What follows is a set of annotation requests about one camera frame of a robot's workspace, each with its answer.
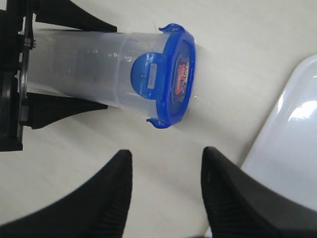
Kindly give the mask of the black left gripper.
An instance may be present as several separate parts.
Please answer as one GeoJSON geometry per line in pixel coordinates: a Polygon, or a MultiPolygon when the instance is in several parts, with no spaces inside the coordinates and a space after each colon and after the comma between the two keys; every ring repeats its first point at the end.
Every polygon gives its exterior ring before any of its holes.
{"type": "Polygon", "coordinates": [[[33,16],[37,0],[8,0],[0,11],[0,150],[23,149],[23,129],[40,129],[107,105],[87,100],[27,93],[30,51],[35,48],[33,16]]]}

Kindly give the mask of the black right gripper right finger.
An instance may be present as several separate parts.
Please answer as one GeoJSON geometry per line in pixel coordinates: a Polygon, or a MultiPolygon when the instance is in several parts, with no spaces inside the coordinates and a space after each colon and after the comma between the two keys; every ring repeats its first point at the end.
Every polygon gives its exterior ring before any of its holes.
{"type": "Polygon", "coordinates": [[[315,238],[316,211],[293,202],[205,147],[202,197],[214,238],[315,238]]]}

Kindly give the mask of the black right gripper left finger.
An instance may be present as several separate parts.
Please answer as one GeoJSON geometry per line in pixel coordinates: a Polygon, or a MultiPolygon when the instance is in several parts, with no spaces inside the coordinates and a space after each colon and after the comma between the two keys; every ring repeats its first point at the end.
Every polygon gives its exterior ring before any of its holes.
{"type": "Polygon", "coordinates": [[[93,177],[57,202],[1,225],[2,238],[121,238],[132,196],[129,150],[118,151],[93,177]]]}

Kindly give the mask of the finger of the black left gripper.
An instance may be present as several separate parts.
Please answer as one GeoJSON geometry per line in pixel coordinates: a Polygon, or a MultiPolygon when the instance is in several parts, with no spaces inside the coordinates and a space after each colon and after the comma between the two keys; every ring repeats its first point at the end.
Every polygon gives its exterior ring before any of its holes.
{"type": "Polygon", "coordinates": [[[36,22],[83,31],[117,31],[116,26],[98,19],[70,0],[36,0],[34,10],[36,22]]]}

